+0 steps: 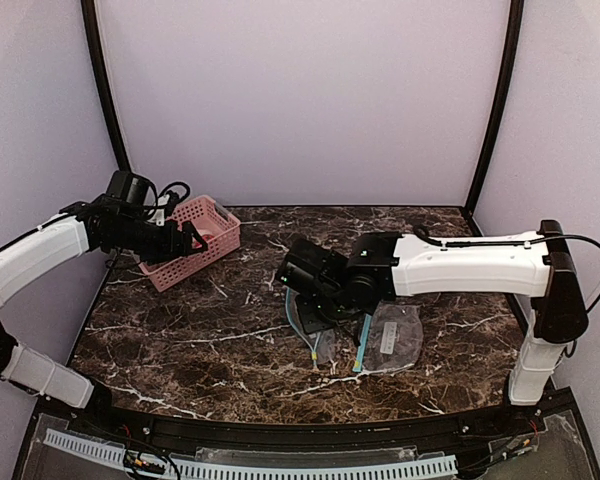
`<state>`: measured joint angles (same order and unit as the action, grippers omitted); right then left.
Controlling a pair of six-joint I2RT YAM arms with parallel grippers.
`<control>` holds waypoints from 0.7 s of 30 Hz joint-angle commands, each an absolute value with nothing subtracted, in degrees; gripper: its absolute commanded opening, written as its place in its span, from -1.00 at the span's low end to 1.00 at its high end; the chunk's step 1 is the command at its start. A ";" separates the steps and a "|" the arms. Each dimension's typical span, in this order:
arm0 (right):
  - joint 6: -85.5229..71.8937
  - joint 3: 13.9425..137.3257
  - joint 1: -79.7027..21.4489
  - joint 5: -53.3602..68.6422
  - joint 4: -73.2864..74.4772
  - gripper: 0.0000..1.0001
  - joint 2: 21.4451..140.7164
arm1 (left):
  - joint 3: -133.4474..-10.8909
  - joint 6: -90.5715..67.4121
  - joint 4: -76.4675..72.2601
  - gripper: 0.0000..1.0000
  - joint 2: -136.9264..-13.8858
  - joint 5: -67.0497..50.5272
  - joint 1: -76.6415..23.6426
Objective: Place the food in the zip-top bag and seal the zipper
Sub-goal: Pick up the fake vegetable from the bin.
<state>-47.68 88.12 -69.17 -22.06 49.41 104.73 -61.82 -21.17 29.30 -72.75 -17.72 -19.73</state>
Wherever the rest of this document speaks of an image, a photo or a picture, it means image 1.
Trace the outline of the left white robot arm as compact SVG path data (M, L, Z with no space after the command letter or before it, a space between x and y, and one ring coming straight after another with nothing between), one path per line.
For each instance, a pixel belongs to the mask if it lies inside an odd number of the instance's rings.
M45 223L0 247L0 309L19 291L65 262L100 250L128 250L159 264L204 253L208 243L189 221L170 219L183 198L171 189L146 204L154 184L130 171L113 173L106 191L75 202ZM26 346L0 320L0 380L84 410L106 388Z

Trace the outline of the zip bag with blue zipper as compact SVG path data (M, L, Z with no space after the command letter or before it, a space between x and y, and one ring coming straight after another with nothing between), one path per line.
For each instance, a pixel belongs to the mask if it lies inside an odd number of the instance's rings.
M331 365L336 363L336 334L333 330L325 330L317 333L307 334L300 323L300 316L295 303L297 294L286 289L285 313L289 325L296 335L306 344L310 350L312 364L315 368L319 365Z

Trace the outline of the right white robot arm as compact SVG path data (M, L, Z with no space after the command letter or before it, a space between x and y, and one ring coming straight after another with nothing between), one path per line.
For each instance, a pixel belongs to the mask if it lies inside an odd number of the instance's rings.
M564 233L555 220L501 237L434 237L422 225L409 233L365 233L348 256L298 238L275 277L295 292L308 333L371 315L380 303L398 297L443 292L528 297L533 315L505 397L512 406L531 407L563 350L586 332L598 304L585 301L567 245L585 239Z

